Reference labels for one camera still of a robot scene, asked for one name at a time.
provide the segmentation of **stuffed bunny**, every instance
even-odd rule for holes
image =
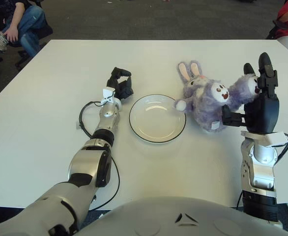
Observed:
[[[228,88],[230,99],[228,106],[232,112],[239,109],[242,104],[253,102],[260,93],[258,77],[249,63],[244,65],[244,74],[236,83]]]
[[[185,99],[176,100],[174,106],[183,112],[192,112],[197,123],[208,132],[218,132],[225,128],[222,124],[222,106],[227,104],[236,111],[242,104],[252,102],[259,93],[257,77],[252,68],[245,65],[245,75],[228,89],[220,81],[202,75],[197,61],[189,66],[181,62],[179,75],[185,83]]]
[[[206,131],[218,132],[225,128],[222,124],[221,107],[229,100],[228,89],[220,81],[202,75],[197,61],[192,61],[189,66],[181,62],[178,71],[185,83],[185,99],[176,100],[175,108],[183,112],[192,112],[194,119]]]

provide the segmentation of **black cable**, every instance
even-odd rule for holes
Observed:
[[[285,144],[284,149],[282,150],[282,152],[277,156],[277,162],[280,161],[280,159],[286,154],[286,152],[288,151],[288,143]]]
[[[104,205],[106,205],[107,203],[109,203],[116,196],[116,194],[119,191],[119,188],[120,188],[120,175],[119,175],[118,167],[116,166],[115,160],[112,157],[111,157],[111,159],[113,160],[113,162],[115,164],[116,173],[118,174],[118,188],[116,189],[115,194],[108,201],[106,201],[105,203],[103,203],[102,205],[100,205],[98,207],[93,208],[91,211],[97,210],[97,209],[103,207]]]
[[[84,131],[84,133],[91,139],[92,138],[92,135],[85,129],[85,126],[84,126],[84,123],[83,123],[83,120],[82,120],[82,116],[83,116],[83,113],[84,113],[84,110],[89,107],[91,104],[95,104],[97,107],[99,105],[97,105],[96,103],[100,103],[99,101],[96,101],[96,102],[88,102],[85,106],[83,106],[83,108],[81,109],[81,112],[80,112],[80,115],[79,115],[79,125],[81,127],[81,129]]]
[[[240,203],[240,199],[241,199],[242,193],[243,193],[243,191],[241,191],[241,193],[240,193],[240,196],[239,196],[239,199],[238,199],[238,202],[237,202],[236,210],[238,210],[238,206],[239,206],[239,203]]]

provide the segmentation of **robotic hand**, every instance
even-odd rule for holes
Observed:
[[[254,73],[250,64],[245,64],[245,73]],[[244,106],[245,114],[231,113],[228,106],[222,107],[223,124],[246,126],[248,132],[241,145],[243,156],[241,185],[244,212],[268,221],[278,221],[276,189],[274,187],[274,166],[288,150],[288,134],[273,132],[279,114],[279,100],[275,93],[278,86],[277,71],[273,70],[267,53],[259,58],[259,96]],[[277,154],[276,147],[283,147]]]

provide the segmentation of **plush toy face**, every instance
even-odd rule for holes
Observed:
[[[260,89],[258,88],[258,78],[257,76],[253,76],[248,80],[249,91],[252,95],[257,95],[260,93]]]
[[[228,89],[220,83],[213,83],[211,92],[215,100],[218,102],[227,102],[229,98]]]

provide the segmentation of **bunny ear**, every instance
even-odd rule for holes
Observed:
[[[252,66],[249,63],[246,63],[243,66],[243,72],[244,72],[245,75],[247,75],[247,74],[255,74]]]
[[[192,60],[190,62],[191,72],[194,76],[202,75],[201,65],[198,61]]]
[[[187,83],[190,81],[190,75],[188,73],[187,66],[184,62],[179,63],[178,72],[184,83]]]

